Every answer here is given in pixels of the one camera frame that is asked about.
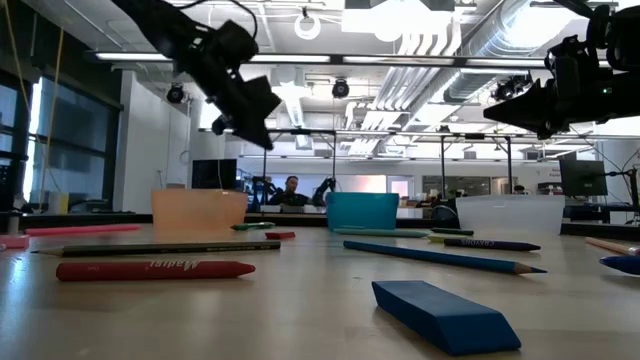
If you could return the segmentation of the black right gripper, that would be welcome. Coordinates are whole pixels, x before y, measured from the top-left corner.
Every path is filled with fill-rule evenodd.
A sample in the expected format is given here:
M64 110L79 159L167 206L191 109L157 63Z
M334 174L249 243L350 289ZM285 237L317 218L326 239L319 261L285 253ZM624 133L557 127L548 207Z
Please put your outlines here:
M640 116L640 68L615 72L589 56L577 67L563 63L542 87L533 80L524 93L483 110L486 119L524 129L546 139L574 123Z

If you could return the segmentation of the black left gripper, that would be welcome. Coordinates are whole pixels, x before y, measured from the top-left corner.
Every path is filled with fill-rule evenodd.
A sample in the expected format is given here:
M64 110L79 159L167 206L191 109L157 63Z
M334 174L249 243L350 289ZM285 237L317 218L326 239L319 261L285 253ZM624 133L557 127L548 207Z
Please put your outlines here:
M176 69L191 76L220 114L211 130L222 135L225 130L265 150L270 136L265 119L279 106L281 99L272 91L266 76L245 80L239 68L227 66L222 58L206 55L196 48L181 49L173 59Z

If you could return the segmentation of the orange translucent plastic bin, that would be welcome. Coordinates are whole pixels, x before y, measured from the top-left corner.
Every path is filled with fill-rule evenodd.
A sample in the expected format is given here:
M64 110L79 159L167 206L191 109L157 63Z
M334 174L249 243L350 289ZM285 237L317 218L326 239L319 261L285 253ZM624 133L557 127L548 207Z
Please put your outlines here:
M246 193L221 189L162 189L152 192L153 226L159 231L229 230L244 222Z

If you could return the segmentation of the dark purple crayon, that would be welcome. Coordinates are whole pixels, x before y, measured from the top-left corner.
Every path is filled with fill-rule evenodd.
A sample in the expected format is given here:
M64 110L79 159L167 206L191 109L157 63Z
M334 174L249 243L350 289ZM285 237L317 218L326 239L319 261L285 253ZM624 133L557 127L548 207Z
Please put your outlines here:
M529 252L540 250L541 247L529 243L493 241L480 239L464 239L464 238L445 238L443 240L445 246L469 247L481 249L494 249L505 251Z

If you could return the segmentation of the blue plastic bin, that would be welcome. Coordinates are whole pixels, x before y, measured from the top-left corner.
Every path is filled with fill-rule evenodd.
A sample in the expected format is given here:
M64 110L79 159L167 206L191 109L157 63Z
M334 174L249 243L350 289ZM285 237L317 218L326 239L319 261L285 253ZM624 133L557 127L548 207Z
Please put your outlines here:
M396 227L399 195L395 193L331 192L326 204L330 231Z

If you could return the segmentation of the dark green pencil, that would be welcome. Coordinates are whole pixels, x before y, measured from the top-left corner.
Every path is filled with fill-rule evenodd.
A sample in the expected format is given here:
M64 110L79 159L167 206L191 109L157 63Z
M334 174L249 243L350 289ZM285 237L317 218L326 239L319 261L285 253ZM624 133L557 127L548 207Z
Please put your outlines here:
M100 257L121 255L155 255L231 251L279 250L280 241L214 242L180 244L77 245L59 249L36 250L34 254L58 257Z

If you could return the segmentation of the orange pencil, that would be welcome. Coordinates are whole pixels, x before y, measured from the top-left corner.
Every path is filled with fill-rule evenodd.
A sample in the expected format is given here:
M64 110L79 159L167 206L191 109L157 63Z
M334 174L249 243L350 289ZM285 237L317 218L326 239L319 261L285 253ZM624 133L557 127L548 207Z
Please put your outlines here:
M624 254L629 256L640 256L640 247L627 246L627 245L600 240L592 237L586 237L585 242L587 244L590 244L602 249L606 249L618 254Z

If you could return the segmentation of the blue pencil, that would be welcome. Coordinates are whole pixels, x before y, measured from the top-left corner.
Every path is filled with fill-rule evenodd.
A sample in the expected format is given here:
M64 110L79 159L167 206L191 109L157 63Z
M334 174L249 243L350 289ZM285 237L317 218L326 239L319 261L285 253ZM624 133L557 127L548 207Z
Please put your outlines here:
M439 263L444 265L459 266L471 269L478 269L490 272L505 274L535 274L546 273L546 270L527 266L514 261L481 258L465 255L456 255L449 253L440 253L426 250L402 248L396 246L387 246L374 243L365 243L357 241L343 242L343 246L347 249L358 250L370 253L383 254L393 257L407 258L412 260L420 260L426 262Z

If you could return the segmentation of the teal pen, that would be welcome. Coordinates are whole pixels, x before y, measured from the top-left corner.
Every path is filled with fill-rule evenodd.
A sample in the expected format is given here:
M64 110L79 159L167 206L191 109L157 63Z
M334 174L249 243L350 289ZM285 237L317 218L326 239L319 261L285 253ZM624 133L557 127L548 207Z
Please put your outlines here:
M361 235L377 237L402 237L402 238L427 238L431 233L408 230L384 230L384 229L350 229L337 228L333 230L342 235Z

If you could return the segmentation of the red crayon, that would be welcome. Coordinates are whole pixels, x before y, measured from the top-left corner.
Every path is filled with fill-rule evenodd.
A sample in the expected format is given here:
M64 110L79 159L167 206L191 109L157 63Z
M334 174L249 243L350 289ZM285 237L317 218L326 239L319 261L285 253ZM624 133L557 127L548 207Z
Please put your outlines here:
M255 270L254 265L236 261L84 262L60 264L56 277L62 282L192 280L236 278Z

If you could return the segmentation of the blue pen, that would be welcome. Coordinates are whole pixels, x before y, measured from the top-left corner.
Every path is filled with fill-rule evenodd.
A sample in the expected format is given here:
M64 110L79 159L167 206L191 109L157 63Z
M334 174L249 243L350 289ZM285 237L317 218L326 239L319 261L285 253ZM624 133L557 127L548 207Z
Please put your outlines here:
M640 256L603 257L599 262L623 273L640 276Z

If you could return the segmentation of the pink pencil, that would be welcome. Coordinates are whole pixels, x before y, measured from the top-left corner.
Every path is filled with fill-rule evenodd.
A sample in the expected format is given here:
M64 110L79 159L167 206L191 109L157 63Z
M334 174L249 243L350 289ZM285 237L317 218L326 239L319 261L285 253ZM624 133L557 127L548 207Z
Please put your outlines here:
M97 234L110 232L126 232L140 230L141 226L137 224L116 224L116 225L91 225L91 226L72 226L72 227L52 227L52 228L30 228L24 233L29 236L63 236L77 234Z

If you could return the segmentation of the blue eraser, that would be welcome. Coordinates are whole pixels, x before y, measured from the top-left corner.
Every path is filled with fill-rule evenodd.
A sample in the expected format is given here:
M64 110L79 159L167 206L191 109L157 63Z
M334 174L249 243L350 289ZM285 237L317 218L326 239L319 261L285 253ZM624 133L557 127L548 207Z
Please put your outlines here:
M374 281L377 304L451 356L521 348L504 315L424 281Z

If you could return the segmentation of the black monitor on arm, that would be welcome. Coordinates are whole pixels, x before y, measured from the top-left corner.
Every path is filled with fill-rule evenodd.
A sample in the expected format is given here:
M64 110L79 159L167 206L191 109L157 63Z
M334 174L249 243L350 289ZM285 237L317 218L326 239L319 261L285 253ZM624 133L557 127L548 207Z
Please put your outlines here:
M606 196L604 163L590 160L560 160L561 186L565 196Z

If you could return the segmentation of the black monitor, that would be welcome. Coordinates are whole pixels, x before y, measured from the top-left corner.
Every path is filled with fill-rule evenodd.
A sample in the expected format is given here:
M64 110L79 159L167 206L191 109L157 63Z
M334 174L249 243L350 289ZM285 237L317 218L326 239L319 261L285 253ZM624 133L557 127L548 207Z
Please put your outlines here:
M194 160L191 186L196 189L236 188L237 160Z

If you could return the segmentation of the overhead LED light bar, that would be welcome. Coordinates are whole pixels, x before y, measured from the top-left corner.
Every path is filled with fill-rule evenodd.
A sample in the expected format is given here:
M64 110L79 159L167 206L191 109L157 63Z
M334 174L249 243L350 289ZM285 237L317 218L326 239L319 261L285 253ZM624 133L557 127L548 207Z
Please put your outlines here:
M94 62L170 63L159 53L87 51L85 58ZM466 56L401 56L354 54L258 54L246 64L296 64L332 66L395 66L476 69L545 69L544 58L534 57L466 57Z

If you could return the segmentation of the clear plastic bin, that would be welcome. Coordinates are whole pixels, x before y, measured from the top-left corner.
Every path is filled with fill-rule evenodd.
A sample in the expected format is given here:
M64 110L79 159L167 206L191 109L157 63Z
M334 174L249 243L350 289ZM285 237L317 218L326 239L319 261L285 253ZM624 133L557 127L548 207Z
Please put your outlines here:
M475 232L559 235L565 197L482 195L456 199L460 226Z

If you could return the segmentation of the black desk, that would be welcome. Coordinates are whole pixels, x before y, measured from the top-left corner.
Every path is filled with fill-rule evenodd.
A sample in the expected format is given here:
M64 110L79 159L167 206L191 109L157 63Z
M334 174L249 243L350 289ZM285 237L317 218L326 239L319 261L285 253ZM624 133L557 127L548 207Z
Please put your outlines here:
M624 202L594 203L567 201L563 210L563 218L571 222L640 226L640 207L634 207Z

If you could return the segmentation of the white ceiling pipes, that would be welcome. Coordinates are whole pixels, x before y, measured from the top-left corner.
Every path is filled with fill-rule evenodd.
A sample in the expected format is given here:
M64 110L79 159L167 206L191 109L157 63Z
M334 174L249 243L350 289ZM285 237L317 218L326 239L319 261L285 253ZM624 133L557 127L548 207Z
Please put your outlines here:
M453 55L461 44L461 29L451 23L435 33L403 34L399 55ZM440 71L438 67L391 67L373 102L358 124L365 132L388 131L401 116L412 120L410 107Z

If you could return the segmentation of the white ceiling light panel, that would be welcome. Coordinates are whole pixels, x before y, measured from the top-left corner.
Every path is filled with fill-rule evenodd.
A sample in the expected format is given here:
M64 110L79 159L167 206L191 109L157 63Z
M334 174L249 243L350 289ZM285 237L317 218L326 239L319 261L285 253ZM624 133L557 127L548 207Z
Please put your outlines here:
M435 34L448 26L455 0L345 0L343 33L372 34L382 42Z

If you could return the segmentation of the yellow white container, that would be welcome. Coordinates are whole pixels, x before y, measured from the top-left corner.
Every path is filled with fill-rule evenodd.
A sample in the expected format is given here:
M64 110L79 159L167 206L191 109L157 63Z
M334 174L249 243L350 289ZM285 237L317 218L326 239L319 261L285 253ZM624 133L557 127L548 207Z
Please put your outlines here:
M69 194L65 192L50 192L48 195L49 215L66 215L69 208Z

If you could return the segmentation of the black metal frame stand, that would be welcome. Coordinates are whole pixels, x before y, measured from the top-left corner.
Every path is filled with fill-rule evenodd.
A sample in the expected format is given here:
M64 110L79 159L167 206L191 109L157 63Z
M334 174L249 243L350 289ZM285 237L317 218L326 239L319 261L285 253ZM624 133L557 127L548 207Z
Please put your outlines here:
M262 176L260 177L260 182L262 183L262 188L264 190L267 189L267 184L269 181L266 179L266 162L267 162L267 152L273 149L273 140L270 135L276 134L277 138L279 138L282 134L289 135L304 135L311 137L312 135L319 136L333 151L331 160L332 160L332 173L331 179L326 187L334 191L336 189L337 181L336 181L336 145L337 145L337 132L335 130L327 130L327 129L309 129L309 128L286 128L286 129L267 129L263 131L258 139L258 145L263 148L263 167L262 167Z
M440 138L440 170L441 170L441 194L445 195L446 190L446 170L445 170L445 154L449 149L449 146L445 145L445 140L448 138L455 138L456 140L464 139L464 140L491 140L494 144L496 144L506 155L507 155L507 181L508 181L508 194L513 193L513 170L512 170L512 137L507 135L498 135L498 134L485 134L480 132L475 133L459 133L453 132L449 135L445 135L442 133Z

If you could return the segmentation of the silver ventilation duct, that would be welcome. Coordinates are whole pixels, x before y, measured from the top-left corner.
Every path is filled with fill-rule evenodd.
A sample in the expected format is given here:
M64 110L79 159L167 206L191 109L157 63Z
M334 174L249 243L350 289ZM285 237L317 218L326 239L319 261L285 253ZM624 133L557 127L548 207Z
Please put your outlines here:
M461 49L463 56L525 57L556 37L577 15L564 7L532 6L550 0L504 0ZM494 82L497 74L449 72L445 102L463 103Z

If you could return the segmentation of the black aluminium table frame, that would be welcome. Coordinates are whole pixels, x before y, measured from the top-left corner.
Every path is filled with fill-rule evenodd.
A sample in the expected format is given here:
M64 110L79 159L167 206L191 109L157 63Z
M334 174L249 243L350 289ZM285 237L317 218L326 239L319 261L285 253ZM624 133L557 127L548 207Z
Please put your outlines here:
M260 216L249 214L246 222L272 222L278 226L293 227L326 227L327 220L324 215L294 215L294 214L268 214ZM153 216L150 214L134 213L107 213L107 214L71 214L71 215L33 215L20 214L18 229L48 228L66 226L91 226L114 224L152 224ZM431 228L459 228L455 220L431 220L416 218L400 218L396 220L399 228L431 229ZM588 223L563 223L561 235L589 236L611 240L624 240L640 243L640 227L630 225L612 224L588 224Z

